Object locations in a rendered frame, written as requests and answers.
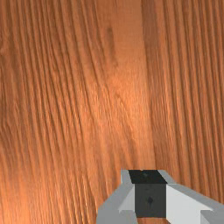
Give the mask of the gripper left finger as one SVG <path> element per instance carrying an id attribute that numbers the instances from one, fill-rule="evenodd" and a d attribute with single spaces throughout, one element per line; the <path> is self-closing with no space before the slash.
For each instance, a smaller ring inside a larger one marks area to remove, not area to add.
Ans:
<path id="1" fill-rule="evenodd" d="M 121 184 L 99 207 L 96 224 L 137 224 L 150 216 L 150 171 L 121 170 Z"/>

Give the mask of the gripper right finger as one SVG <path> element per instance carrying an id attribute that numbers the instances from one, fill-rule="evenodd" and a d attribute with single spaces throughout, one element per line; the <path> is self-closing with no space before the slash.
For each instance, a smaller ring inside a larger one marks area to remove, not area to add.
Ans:
<path id="1" fill-rule="evenodd" d="M 164 170 L 150 170 L 150 217 L 171 224 L 224 224 L 224 205 L 178 184 Z"/>

